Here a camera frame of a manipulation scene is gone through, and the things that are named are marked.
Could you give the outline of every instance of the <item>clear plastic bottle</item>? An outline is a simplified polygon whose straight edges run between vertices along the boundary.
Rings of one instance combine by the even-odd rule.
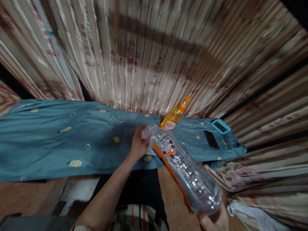
[[[150,136],[150,146],[165,163],[194,212],[209,216],[219,210],[223,199],[220,185],[182,148],[171,131],[153,124],[142,136]]]
[[[163,122],[161,122],[160,127],[164,130],[173,129],[185,113],[186,103],[190,102],[192,98],[185,97],[185,101],[180,103],[179,106],[170,109]]]

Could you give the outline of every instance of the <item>black cloth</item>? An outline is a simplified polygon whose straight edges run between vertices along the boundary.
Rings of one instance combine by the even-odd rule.
[[[101,175],[90,201],[109,180],[112,174]],[[156,210],[155,220],[161,218],[167,228],[167,215],[161,197],[157,169],[132,171],[124,185],[117,207],[128,204],[143,204]]]

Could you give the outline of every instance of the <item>digital clock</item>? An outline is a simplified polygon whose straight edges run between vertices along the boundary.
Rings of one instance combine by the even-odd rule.
[[[221,119],[214,120],[211,124],[221,134],[226,134],[231,131],[231,128],[226,125]]]

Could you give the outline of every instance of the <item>bottle cap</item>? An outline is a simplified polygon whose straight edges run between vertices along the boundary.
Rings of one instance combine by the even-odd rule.
[[[187,96],[185,97],[185,101],[186,101],[186,102],[190,102],[191,99],[192,99],[191,97],[187,97]]]
[[[190,97],[185,97],[184,103],[180,103],[179,106],[177,106],[180,110],[184,110],[186,107],[186,103],[190,102],[192,98]]]

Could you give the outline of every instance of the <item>hand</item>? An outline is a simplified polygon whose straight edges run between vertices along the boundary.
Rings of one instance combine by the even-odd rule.
[[[202,231],[229,231],[228,214],[223,204],[218,212],[210,217],[206,215],[197,215],[197,217]]]
[[[150,143],[150,138],[144,142],[142,142],[141,139],[141,133],[146,127],[146,125],[138,126],[135,131],[135,135],[133,136],[132,147],[128,155],[135,158],[136,161],[138,161],[146,153]]]

